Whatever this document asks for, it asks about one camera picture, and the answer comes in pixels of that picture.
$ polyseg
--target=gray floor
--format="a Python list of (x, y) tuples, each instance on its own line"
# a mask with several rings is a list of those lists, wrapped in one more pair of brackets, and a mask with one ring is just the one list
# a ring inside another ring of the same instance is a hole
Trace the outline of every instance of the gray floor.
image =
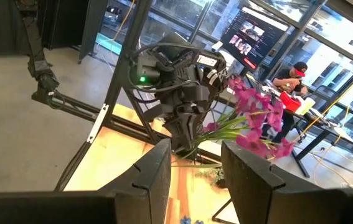
[[(46, 55), (62, 93), (101, 106), (111, 80), (108, 65), (91, 57), (77, 65), (78, 52), (73, 49), (46, 51)], [(27, 61), (23, 56), (0, 57), (0, 191), (52, 190), (93, 125), (32, 101), (36, 82), (27, 71)], [(130, 107), (124, 93), (118, 102)], [(305, 157), (304, 162), (312, 172), (314, 158)], [(292, 158), (277, 164), (301, 176)], [(352, 172), (329, 165), (353, 182)], [(323, 187), (339, 187), (342, 182), (323, 167), (318, 179)]]

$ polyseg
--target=wooden surface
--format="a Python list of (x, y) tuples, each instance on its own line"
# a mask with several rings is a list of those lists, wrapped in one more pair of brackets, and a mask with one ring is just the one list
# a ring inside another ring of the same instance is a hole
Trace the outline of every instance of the wooden surface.
[[(136, 113), (124, 106), (116, 105), (114, 114), (140, 123)], [(160, 121), (151, 125), (156, 131), (169, 134)], [(202, 146), (214, 147), (211, 142), (203, 143)], [(65, 190), (97, 190), (126, 171), (152, 147), (111, 129), (102, 128)], [(173, 166), (192, 164), (191, 161), (178, 160), (176, 157), (172, 157), (172, 161), (175, 161)], [(190, 217), (192, 223), (196, 220), (202, 220), (205, 224), (215, 223), (211, 220), (212, 215), (230, 196), (227, 190), (212, 185), (211, 178), (196, 175), (198, 172), (198, 168), (172, 167), (166, 223), (180, 223), (184, 216)], [(219, 216), (230, 221), (236, 219), (233, 207)]]

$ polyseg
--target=display screen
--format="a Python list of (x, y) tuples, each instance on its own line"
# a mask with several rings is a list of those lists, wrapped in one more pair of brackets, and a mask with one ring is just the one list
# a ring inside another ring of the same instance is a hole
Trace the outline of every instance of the display screen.
[(220, 41), (225, 50), (254, 71), (287, 29), (286, 24), (244, 7)]

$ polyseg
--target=black cap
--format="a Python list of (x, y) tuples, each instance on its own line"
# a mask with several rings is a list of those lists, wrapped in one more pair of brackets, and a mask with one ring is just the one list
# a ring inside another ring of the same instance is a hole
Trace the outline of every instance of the black cap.
[(296, 62), (294, 68), (297, 75), (305, 77), (305, 72), (308, 69), (308, 65), (305, 62)]

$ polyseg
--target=man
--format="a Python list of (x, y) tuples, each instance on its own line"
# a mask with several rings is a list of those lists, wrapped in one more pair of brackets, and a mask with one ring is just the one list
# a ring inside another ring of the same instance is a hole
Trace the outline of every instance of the man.
[[(298, 94), (307, 94), (308, 89), (302, 85), (301, 79), (305, 77), (305, 72), (308, 66), (304, 62), (297, 62), (291, 69), (282, 69), (273, 80), (274, 86), (287, 91), (291, 94), (293, 91)], [(294, 116), (289, 113), (283, 113), (283, 127), (281, 131), (273, 138), (274, 143), (280, 143), (281, 139), (285, 138), (294, 125)], [(262, 128), (263, 137), (268, 136), (269, 124), (265, 124)]]

